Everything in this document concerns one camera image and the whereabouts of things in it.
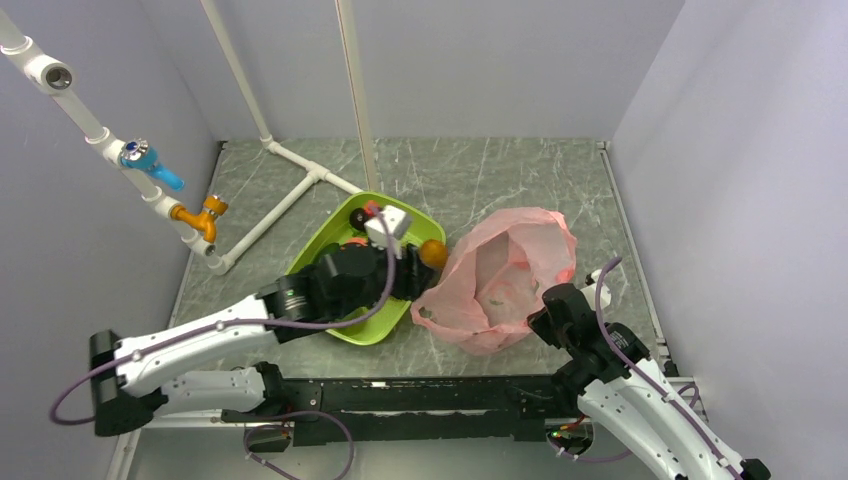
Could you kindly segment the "pink plastic bag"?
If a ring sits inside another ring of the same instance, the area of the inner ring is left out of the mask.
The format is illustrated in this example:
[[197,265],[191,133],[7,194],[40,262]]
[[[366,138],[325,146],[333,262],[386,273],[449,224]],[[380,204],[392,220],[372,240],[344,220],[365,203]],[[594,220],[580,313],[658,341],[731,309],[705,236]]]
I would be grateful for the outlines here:
[[472,355],[523,340],[543,293],[569,283],[577,239],[565,216],[540,207],[495,211],[451,251],[435,286],[410,307],[414,324]]

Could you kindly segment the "dark plum fake fruit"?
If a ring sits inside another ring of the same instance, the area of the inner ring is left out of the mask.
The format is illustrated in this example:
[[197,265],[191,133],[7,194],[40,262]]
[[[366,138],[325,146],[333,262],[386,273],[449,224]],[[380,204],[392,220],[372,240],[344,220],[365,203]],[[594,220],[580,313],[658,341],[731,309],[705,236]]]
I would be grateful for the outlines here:
[[365,230],[365,224],[369,219],[369,214],[363,208],[353,209],[348,218],[351,227],[359,231]]

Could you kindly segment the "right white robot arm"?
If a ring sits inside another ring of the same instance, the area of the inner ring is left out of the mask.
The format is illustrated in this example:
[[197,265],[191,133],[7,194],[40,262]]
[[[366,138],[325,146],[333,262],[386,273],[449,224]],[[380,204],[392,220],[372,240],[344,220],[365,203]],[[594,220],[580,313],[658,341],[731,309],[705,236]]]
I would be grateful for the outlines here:
[[771,478],[761,460],[743,457],[709,428],[628,327],[599,323],[594,290],[551,287],[528,318],[539,338],[571,357],[551,377],[555,409],[600,424],[659,479]]

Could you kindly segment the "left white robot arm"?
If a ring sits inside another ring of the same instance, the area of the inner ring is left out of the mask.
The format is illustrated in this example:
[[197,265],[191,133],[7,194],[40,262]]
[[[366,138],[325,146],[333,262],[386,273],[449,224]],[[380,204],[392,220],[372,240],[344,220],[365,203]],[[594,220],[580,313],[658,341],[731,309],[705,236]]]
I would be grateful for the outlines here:
[[335,322],[350,325],[359,309],[370,318],[391,299],[419,298],[436,273],[414,245],[400,254],[342,246],[201,319],[137,337],[99,332],[89,343],[94,433],[118,436],[157,417],[211,409],[275,419],[290,403],[278,366],[260,361],[223,373],[203,365],[282,345]]

